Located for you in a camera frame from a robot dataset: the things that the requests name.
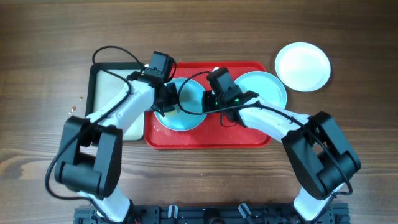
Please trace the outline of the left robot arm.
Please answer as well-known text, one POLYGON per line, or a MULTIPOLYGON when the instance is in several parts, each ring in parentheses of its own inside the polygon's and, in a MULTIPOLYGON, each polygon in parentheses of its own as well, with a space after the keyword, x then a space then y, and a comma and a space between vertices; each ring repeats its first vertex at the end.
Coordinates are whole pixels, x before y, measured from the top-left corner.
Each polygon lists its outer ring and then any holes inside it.
POLYGON ((133 208, 118 187, 124 133, 143 112, 163 113, 170 104, 169 72, 145 68, 122 81, 119 94, 100 110, 67 119, 59 151, 47 170, 78 193, 76 199, 92 203, 108 223, 126 222, 133 208))

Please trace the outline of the red serving tray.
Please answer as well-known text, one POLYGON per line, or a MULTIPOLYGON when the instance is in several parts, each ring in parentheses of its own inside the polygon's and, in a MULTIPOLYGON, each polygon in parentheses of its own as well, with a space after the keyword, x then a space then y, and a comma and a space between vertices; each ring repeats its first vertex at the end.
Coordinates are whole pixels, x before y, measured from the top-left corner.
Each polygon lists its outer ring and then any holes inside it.
MULTIPOLYGON (((226 67, 232 78, 251 71, 266 71, 263 64, 255 61, 179 62, 176 78, 188 78, 215 67, 226 67)), ((209 114, 204 121, 188 131, 173 131, 163 126, 155 113, 147 112, 144 118, 144 139, 155 149, 221 149, 255 148, 270 143, 271 137, 251 128, 230 123, 223 118, 226 126, 220 124, 220 114, 209 114)))

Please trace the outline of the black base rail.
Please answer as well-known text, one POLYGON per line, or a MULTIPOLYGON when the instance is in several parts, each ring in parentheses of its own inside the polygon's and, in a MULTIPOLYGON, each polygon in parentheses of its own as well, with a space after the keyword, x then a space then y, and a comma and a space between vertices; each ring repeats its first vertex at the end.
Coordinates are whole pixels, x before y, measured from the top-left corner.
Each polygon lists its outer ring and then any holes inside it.
MULTIPOLYGON (((100 217, 95 207, 76 208, 73 223, 108 223, 100 217)), ((323 223, 350 224, 348 204, 331 204, 315 220, 306 221, 294 209, 292 203, 270 203, 265 205, 178 207, 158 205, 133 207, 132 216, 123 223, 143 224, 190 224, 190 223, 323 223)))

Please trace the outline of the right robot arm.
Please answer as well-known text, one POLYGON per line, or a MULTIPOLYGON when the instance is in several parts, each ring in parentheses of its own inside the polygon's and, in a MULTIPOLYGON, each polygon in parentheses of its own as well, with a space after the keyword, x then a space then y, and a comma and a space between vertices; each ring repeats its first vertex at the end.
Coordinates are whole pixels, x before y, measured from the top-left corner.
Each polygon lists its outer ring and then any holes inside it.
POLYGON ((248 91, 226 101, 212 91, 204 91, 203 111, 220 112, 231 122, 256 129, 279 141, 302 188, 294 209, 308 222, 316 220, 337 196, 343 185, 345 195, 353 192, 352 176, 361 162, 330 114, 298 114, 268 103, 248 91))

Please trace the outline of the pale green plate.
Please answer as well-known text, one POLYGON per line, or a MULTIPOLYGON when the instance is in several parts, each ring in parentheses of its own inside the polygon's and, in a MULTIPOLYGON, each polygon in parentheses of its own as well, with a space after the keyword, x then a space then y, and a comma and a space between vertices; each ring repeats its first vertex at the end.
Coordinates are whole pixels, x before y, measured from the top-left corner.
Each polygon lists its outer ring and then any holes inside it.
POLYGON ((282 82, 273 74, 262 71, 247 72, 235 81, 243 93, 253 91, 268 103, 285 108, 287 92, 282 82))

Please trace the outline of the light blue plate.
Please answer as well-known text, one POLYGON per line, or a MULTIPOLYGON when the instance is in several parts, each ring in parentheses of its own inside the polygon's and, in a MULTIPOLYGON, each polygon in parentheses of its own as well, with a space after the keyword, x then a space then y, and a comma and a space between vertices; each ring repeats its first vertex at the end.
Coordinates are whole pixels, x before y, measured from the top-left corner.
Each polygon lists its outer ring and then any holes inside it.
MULTIPOLYGON (((189 80, 182 88, 180 93, 180 104, 182 107, 191 112, 202 112, 202 97, 205 89, 195 80, 189 80)), ((176 105, 178 113, 175 116, 161 116, 155 112, 158 121, 168 129, 174 131, 188 131, 197 127, 204 121, 206 115, 191 115, 180 109, 176 105)))

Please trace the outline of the white plate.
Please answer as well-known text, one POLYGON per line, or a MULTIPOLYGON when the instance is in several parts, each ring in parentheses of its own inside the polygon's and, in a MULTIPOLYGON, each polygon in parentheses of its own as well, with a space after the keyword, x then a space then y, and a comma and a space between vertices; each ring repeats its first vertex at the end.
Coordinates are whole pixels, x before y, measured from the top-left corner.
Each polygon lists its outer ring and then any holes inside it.
POLYGON ((306 42, 294 42, 278 52, 275 71, 287 87, 311 92, 323 88, 329 81, 331 63, 319 47, 306 42))

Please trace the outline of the green yellow sponge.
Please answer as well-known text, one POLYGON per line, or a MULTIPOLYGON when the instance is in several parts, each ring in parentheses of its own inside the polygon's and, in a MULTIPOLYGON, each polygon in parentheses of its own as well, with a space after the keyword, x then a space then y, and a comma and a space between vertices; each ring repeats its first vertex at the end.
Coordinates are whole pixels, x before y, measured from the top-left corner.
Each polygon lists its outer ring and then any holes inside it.
POLYGON ((175 116, 178 113, 178 110, 174 106, 168 106, 163 110, 163 116, 175 116))

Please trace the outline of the black water tray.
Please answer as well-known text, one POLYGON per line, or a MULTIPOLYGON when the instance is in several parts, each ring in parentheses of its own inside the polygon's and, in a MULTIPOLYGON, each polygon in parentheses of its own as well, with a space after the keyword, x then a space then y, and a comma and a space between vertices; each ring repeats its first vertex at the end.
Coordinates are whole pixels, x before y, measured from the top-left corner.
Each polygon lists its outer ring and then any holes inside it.
POLYGON ((92 65, 88 82, 85 111, 86 116, 105 106, 119 94, 124 86, 124 82, 122 80, 104 72, 102 68, 118 74, 123 78, 126 78, 133 71, 139 71, 141 69, 139 64, 136 62, 99 63, 97 67, 92 65))

